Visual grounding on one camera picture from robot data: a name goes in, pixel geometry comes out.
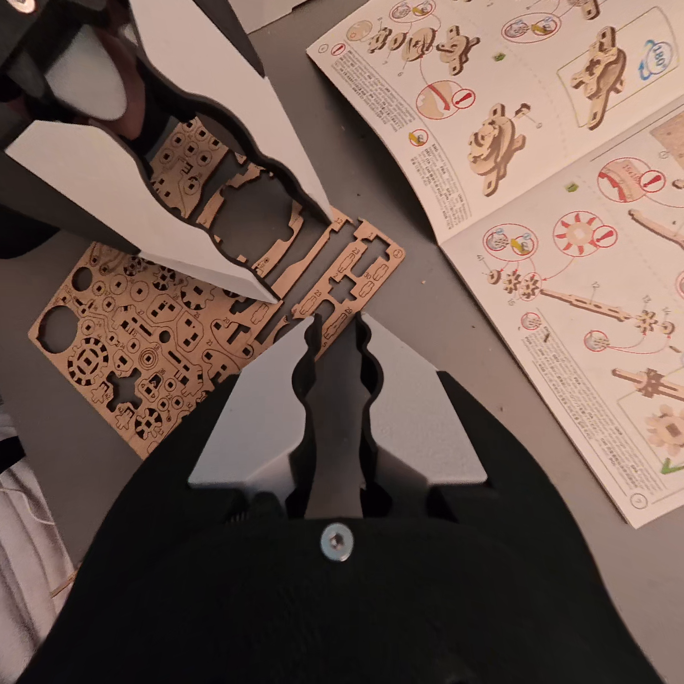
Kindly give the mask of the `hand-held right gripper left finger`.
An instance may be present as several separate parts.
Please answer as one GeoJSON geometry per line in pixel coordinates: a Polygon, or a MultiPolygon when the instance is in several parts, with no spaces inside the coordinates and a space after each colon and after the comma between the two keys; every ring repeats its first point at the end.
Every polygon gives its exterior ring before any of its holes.
{"type": "Polygon", "coordinates": [[[188,483],[251,500],[272,493],[289,517],[309,504],[317,448],[307,396],[316,381],[322,319],[314,314],[240,373],[188,483]]]}

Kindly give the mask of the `laser-cut wooden parts sheet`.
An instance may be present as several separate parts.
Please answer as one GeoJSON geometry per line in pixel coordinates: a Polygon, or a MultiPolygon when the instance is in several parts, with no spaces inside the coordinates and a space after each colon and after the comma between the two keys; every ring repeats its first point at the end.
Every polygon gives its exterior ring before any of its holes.
{"type": "Polygon", "coordinates": [[[363,220],[353,240],[268,337],[285,296],[333,235],[335,219],[279,275],[277,303],[260,302],[93,243],[28,334],[71,386],[145,459],[215,385],[270,348],[291,323],[320,314],[316,359],[404,261],[396,241],[363,220]]]}

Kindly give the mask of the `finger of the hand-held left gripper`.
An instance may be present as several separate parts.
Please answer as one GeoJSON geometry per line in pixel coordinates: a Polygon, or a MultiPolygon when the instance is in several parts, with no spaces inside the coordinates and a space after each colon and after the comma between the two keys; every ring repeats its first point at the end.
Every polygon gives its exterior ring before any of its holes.
{"type": "Polygon", "coordinates": [[[321,220],[333,212],[295,128],[229,1],[128,1],[143,63],[175,105],[229,130],[321,220]]]}
{"type": "Polygon", "coordinates": [[[142,259],[255,300],[278,296],[209,233],[171,213],[136,158],[107,131],[36,120],[6,148],[31,174],[140,249],[142,259]]]}

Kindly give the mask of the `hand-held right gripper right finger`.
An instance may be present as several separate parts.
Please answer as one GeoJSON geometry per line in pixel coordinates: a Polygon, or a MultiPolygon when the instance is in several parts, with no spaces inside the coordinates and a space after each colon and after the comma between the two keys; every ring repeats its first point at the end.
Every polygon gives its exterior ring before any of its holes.
{"type": "Polygon", "coordinates": [[[426,515],[438,488],[487,474],[438,369],[367,313],[356,315],[363,407],[359,461],[365,518],[426,515]]]}

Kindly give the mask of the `white cardboard box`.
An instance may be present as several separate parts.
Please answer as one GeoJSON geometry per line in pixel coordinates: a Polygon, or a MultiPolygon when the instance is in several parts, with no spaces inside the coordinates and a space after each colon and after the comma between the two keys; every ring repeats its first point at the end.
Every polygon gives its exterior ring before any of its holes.
{"type": "Polygon", "coordinates": [[[230,5],[247,33],[254,33],[264,27],[295,14],[296,16],[318,17],[320,25],[327,32],[342,29],[337,26],[355,12],[370,4],[372,12],[377,8],[386,10],[392,1],[231,1],[230,5]]]}

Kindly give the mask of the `person's left hand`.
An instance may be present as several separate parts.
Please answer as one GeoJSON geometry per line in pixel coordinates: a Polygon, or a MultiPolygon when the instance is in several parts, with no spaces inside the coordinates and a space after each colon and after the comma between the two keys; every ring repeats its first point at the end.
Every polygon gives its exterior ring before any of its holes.
{"type": "Polygon", "coordinates": [[[146,86],[138,73],[136,50],[128,40],[121,40],[106,30],[99,30],[98,37],[112,59],[124,89],[123,113],[114,120],[104,121],[103,126],[124,139],[137,154],[145,156],[155,139],[150,138],[152,118],[148,112],[146,86]]]}

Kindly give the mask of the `white cloth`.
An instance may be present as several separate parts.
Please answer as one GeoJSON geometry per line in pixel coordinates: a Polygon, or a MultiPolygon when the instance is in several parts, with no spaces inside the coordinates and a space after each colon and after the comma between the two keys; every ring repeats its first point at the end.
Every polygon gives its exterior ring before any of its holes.
{"type": "Polygon", "coordinates": [[[1,682],[14,683],[62,610],[74,566],[1,408],[1,682]]]}

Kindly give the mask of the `printed instruction booklet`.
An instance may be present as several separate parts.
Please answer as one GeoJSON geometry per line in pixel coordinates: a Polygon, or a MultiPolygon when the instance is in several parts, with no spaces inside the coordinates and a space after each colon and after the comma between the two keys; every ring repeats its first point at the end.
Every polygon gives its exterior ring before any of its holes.
{"type": "Polygon", "coordinates": [[[368,1],[307,48],[634,528],[683,506],[683,2],[368,1]]]}

